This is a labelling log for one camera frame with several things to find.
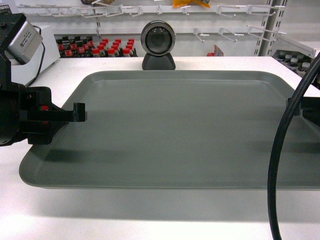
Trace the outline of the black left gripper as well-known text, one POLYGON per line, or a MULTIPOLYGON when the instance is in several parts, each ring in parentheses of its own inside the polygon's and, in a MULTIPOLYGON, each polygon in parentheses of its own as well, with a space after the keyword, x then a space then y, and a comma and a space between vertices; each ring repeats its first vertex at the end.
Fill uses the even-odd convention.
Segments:
POLYGON ((65 122, 85 122, 86 104, 75 102, 72 110, 52 103, 48 87, 25 87, 12 82, 12 68, 0 56, 0 145, 27 140, 31 145, 48 145, 65 122))

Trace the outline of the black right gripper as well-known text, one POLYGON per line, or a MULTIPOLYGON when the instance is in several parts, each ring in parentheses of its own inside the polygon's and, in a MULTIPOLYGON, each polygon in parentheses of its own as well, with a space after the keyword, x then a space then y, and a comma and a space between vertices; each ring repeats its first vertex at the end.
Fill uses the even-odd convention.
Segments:
POLYGON ((298 106, 293 110, 293 116, 302 116, 309 122, 320 126, 320 98, 302 97, 298 106))

